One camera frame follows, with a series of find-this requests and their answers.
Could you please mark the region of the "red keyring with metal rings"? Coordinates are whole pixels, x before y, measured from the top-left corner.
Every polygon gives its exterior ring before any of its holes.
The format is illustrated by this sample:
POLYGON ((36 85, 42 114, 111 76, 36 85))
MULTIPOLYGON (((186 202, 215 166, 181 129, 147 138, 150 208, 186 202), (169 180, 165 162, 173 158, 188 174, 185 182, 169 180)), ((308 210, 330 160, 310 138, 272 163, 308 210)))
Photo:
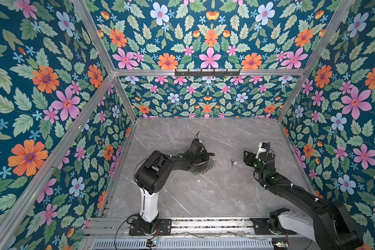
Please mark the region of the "red keyring with metal rings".
POLYGON ((212 158, 210 158, 206 162, 194 165, 188 170, 188 172, 190 172, 192 175, 202 175, 213 169, 215 165, 216 162, 212 158))

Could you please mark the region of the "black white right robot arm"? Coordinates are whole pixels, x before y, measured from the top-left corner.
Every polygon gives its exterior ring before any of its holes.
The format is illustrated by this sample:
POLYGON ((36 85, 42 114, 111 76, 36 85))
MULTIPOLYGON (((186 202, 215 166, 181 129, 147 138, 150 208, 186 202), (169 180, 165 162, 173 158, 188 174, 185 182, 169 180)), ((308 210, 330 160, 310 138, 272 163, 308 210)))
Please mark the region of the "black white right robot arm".
POLYGON ((304 216, 287 208, 270 212, 268 228, 271 232, 293 231, 316 242, 322 250, 355 250, 363 246, 361 233, 346 206, 321 199, 277 173, 274 153, 244 151, 243 161, 254 169, 255 180, 265 190, 304 212, 304 216))

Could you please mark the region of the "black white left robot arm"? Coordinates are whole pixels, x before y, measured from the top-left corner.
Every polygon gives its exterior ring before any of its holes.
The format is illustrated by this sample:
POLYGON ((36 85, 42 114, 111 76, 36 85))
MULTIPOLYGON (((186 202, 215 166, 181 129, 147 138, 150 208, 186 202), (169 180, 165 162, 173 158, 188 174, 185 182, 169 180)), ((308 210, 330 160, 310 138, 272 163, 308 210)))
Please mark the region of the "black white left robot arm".
POLYGON ((213 168, 215 153, 207 151, 199 139, 194 139, 185 152, 167 155, 153 151, 134 172, 134 179, 141 192, 141 208, 134 225, 151 235, 158 228, 158 197, 173 171, 203 174, 213 168))

